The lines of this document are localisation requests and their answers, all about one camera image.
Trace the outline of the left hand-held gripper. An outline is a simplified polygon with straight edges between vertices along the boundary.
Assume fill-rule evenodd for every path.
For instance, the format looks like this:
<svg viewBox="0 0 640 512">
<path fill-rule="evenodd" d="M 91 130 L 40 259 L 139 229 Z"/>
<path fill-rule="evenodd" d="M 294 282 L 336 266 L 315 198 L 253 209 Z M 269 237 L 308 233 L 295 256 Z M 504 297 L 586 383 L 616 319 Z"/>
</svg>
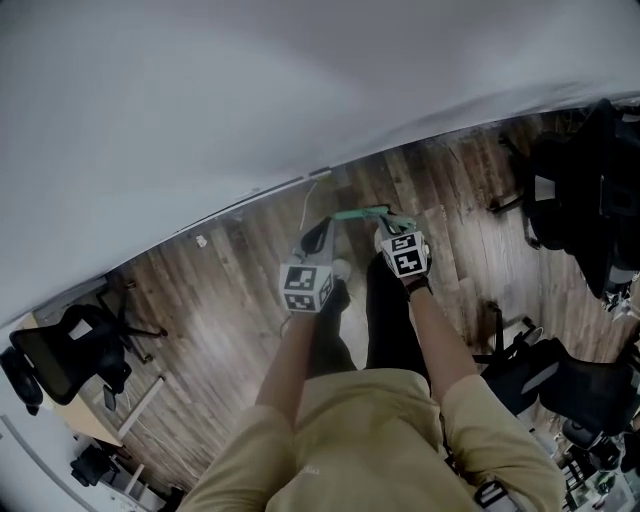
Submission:
<svg viewBox="0 0 640 512">
<path fill-rule="evenodd" d="M 327 216 L 307 231 L 280 266 L 279 291 L 289 312 L 319 313 L 334 286 L 336 222 Z"/>
</svg>

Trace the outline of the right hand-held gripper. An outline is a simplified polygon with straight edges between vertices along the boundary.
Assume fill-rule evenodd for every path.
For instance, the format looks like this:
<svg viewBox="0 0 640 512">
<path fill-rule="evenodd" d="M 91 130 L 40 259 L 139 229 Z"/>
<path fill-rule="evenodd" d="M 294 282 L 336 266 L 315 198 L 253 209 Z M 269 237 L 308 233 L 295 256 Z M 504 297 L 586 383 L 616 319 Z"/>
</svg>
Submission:
<svg viewBox="0 0 640 512">
<path fill-rule="evenodd" d="M 431 267 L 430 249 L 414 218 L 380 215 L 374 233 L 374 249 L 382 251 L 396 277 L 426 275 Z"/>
</svg>

